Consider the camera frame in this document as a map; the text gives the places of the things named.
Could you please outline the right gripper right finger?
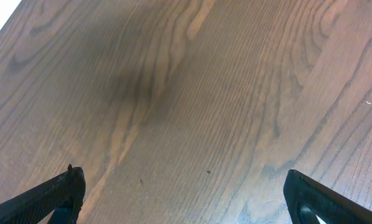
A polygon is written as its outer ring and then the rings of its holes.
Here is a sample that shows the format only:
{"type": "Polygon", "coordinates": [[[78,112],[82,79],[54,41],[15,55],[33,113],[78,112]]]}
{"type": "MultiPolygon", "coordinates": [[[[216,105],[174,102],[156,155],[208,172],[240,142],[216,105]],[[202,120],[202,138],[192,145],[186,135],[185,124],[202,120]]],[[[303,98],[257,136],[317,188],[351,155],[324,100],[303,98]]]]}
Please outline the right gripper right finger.
{"type": "Polygon", "coordinates": [[[372,224],[372,211],[297,170],[288,171],[283,193],[293,224],[372,224]]]}

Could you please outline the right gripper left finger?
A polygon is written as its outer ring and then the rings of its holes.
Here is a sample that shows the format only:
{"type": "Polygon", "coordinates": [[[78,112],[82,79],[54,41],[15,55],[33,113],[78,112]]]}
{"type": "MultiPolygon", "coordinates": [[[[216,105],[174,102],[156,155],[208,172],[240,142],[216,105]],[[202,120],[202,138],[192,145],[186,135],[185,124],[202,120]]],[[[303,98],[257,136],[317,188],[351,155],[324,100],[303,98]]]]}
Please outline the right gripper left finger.
{"type": "Polygon", "coordinates": [[[0,223],[76,224],[83,205],[86,182],[81,167],[69,165],[64,173],[0,204],[0,223]]]}

